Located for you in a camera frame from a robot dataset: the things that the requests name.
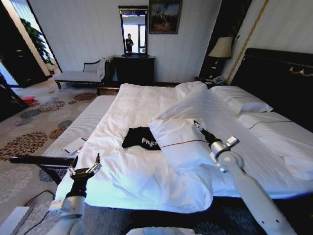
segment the telephone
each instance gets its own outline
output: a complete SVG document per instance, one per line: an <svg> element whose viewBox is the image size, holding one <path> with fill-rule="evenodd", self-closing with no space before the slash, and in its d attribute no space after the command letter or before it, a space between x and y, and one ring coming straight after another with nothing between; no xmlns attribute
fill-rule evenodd
<svg viewBox="0 0 313 235"><path fill-rule="evenodd" d="M215 85L220 85L220 84L224 83L224 78L223 78L223 76L218 76L218 77L212 79L212 82Z"/></svg>
<svg viewBox="0 0 313 235"><path fill-rule="evenodd" d="M217 86L217 85L223 85L225 83L225 80L223 76L218 76L214 79L205 79L204 83L208 86Z"/></svg>

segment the mirror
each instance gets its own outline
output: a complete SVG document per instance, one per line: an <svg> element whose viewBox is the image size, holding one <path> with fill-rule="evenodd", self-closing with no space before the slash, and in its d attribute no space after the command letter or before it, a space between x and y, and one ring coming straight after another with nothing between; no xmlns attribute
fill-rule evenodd
<svg viewBox="0 0 313 235"><path fill-rule="evenodd" d="M125 55L147 54L148 6L119 6Z"/></svg>

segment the lamp shade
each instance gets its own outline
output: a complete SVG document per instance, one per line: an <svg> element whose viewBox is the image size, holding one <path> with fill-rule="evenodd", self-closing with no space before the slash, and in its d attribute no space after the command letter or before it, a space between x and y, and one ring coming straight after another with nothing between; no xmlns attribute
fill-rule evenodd
<svg viewBox="0 0 313 235"><path fill-rule="evenodd" d="M233 37L219 38L213 50L211 50L208 56L217 58L230 58L232 41Z"/></svg>

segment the framed painting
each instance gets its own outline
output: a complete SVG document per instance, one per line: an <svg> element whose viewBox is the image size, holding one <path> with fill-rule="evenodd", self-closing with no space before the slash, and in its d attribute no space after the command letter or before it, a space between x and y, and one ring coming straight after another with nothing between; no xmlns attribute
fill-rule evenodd
<svg viewBox="0 0 313 235"><path fill-rule="evenodd" d="M149 33L178 34L182 0L150 0Z"/></svg>

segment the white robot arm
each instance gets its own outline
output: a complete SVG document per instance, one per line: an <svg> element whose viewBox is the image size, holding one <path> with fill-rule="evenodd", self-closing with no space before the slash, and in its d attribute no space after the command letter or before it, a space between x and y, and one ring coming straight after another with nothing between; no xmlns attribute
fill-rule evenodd
<svg viewBox="0 0 313 235"><path fill-rule="evenodd" d="M296 234L285 216L264 191L256 179L244 171L244 160L230 149L239 140L232 136L226 143L217 139L199 123L194 121L196 128L205 136L211 148L211 157L221 172L229 172L234 185L252 213L255 220L269 235L294 235Z"/></svg>
<svg viewBox="0 0 313 235"><path fill-rule="evenodd" d="M100 156L98 154L95 164L90 168L75 170L77 158L68 169L70 177L74 180L71 191L66 195L63 205L68 204L68 208L61 206L61 220L56 223L47 235L83 235L84 224L82 222L85 212L86 185L88 179L97 173L101 168Z"/></svg>

